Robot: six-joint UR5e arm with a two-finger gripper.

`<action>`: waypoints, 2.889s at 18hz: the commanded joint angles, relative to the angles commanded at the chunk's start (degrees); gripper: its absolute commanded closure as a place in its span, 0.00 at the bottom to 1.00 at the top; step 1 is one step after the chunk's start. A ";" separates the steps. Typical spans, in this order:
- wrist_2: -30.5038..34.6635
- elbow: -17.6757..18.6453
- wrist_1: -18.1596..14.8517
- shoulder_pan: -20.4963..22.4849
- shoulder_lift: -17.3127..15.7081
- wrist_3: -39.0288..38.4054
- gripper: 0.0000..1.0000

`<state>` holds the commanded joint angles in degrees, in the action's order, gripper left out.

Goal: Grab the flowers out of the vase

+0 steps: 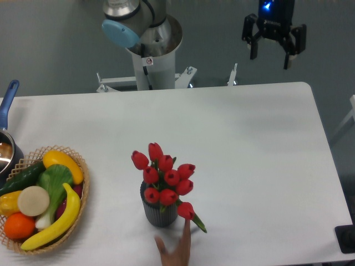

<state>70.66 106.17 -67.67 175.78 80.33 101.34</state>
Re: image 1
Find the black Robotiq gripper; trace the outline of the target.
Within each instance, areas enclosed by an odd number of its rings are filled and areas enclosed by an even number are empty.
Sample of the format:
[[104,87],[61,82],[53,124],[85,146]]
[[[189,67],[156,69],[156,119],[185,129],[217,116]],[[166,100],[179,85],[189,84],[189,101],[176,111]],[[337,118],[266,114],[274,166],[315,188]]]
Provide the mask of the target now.
[[[250,46],[250,59],[257,58],[258,40],[263,37],[283,44],[285,51],[284,69],[291,61],[306,49],[307,26],[301,24],[292,27],[295,2],[289,0],[269,0],[258,2],[258,17],[250,14],[244,19],[242,40]],[[253,34],[253,27],[258,31]]]

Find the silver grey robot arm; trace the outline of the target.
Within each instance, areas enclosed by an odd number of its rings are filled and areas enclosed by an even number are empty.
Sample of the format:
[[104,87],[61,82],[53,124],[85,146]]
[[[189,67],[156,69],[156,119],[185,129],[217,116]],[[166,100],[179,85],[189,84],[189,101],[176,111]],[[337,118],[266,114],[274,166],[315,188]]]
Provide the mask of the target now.
[[[294,6],[294,1],[259,1],[258,14],[245,17],[242,40],[250,46],[251,60],[257,57],[257,42],[261,37],[283,47],[284,69],[288,68],[291,57],[306,49],[306,25],[292,25]],[[125,48],[138,44],[149,28],[158,27],[167,19],[165,1],[104,1],[103,12],[104,33]]]

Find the bare human hand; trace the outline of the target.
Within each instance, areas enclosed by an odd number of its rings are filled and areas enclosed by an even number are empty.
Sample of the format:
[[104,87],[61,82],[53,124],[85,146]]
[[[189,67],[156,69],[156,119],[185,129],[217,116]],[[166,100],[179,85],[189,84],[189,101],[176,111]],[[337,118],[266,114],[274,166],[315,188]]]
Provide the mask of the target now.
[[176,265],[176,266],[188,266],[191,254],[191,229],[190,220],[186,219],[184,228],[182,230],[182,236],[172,252],[168,252],[164,241],[159,237],[154,237],[156,246],[158,248],[161,265]]

